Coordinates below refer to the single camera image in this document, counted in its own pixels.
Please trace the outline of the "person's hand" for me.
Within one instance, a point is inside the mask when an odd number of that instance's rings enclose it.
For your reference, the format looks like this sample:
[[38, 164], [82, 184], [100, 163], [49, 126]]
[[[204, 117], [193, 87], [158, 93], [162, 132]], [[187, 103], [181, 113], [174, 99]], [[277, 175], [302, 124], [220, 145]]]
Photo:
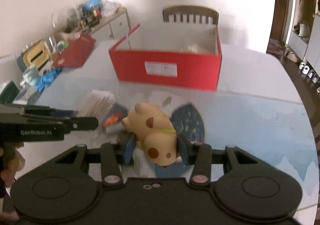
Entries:
[[19, 219], [15, 211], [3, 211], [3, 204], [6, 189], [13, 185], [16, 172], [25, 165], [25, 159], [18, 152], [21, 147], [23, 142], [1, 143], [1, 224], [13, 224]]

